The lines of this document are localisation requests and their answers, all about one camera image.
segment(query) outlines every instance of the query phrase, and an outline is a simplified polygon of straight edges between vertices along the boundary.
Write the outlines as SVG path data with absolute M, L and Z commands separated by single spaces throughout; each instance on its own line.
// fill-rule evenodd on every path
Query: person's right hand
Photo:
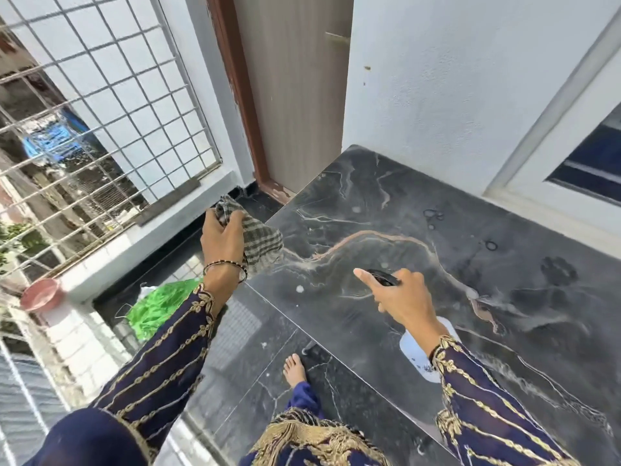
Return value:
M 353 274 L 373 292 L 379 312 L 387 312 L 405 326 L 427 355 L 438 345 L 441 335 L 448 335 L 438 320 L 425 286 L 422 273 L 401 268 L 393 275 L 401 280 L 399 286 L 382 286 L 372 274 L 356 268 Z

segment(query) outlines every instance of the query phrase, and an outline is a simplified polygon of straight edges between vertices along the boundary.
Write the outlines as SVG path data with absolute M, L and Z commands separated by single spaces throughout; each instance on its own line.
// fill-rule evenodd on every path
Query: sleeve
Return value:
M 199 284 L 89 406 L 128 427 L 151 460 L 202 380 L 212 306 L 213 297 Z
M 445 404 L 438 428 L 462 464 L 579 466 L 453 337 L 441 337 L 431 363 Z

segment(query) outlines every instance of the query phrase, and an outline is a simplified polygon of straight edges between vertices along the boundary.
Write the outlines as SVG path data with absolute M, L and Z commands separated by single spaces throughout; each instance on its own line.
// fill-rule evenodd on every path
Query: white wall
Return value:
M 343 148 L 481 195 L 620 0 L 354 0 Z

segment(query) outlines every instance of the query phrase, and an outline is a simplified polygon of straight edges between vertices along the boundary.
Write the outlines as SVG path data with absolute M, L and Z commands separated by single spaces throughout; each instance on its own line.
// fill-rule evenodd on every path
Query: water spot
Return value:
M 466 289 L 466 297 L 469 299 L 478 299 L 479 293 L 476 291 L 476 289 L 468 288 Z
M 541 272 L 552 286 L 567 286 L 578 281 L 578 272 L 561 257 L 545 257 L 541 261 Z

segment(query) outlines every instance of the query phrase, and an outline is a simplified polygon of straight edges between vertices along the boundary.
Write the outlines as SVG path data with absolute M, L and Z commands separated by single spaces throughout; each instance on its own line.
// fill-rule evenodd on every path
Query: white window frame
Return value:
M 621 206 L 546 181 L 621 102 L 621 50 L 608 61 L 507 183 L 521 195 L 621 237 Z
M 546 179 L 621 103 L 620 33 L 621 16 L 615 16 L 483 196 L 617 258 L 621 206 Z

